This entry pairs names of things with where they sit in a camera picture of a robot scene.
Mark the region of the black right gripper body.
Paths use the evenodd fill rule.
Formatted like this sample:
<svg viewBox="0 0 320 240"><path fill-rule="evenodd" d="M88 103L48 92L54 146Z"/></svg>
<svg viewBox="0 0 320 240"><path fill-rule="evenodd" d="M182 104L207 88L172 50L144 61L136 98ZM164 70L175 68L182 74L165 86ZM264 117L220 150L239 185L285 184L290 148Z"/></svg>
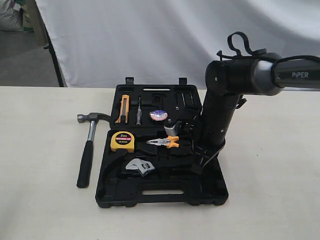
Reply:
<svg viewBox="0 0 320 240"><path fill-rule="evenodd" d="M215 160L224 148L226 131L228 130L228 114L226 112L203 112L201 114L200 140L195 144L193 168L205 168Z"/></svg>

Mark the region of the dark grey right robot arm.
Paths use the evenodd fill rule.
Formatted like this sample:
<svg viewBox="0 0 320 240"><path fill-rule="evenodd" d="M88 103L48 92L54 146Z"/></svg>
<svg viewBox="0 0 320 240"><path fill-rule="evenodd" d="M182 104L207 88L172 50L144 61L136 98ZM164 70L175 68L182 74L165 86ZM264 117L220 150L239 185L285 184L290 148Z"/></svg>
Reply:
<svg viewBox="0 0 320 240"><path fill-rule="evenodd" d="M223 56L207 66L205 84L201 169L223 149L233 114L246 102L244 95L275 96L284 88L319 89L320 59L312 55L282 58L266 51Z"/></svg>

